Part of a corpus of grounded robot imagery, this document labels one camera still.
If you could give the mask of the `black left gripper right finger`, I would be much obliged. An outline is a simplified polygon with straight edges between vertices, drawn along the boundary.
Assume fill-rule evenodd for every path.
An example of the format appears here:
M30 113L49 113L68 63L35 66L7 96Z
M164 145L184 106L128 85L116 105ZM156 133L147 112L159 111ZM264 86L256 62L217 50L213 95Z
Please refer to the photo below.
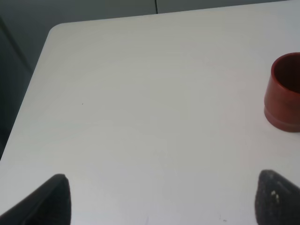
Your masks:
M262 170L255 194L259 225L298 225L300 188L274 170Z

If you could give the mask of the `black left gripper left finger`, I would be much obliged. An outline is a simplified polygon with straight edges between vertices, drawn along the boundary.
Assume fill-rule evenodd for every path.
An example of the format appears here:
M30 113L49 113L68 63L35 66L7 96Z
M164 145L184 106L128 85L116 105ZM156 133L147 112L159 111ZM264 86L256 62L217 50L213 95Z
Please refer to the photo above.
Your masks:
M2 225L69 225L72 203L64 174L56 174L0 216Z

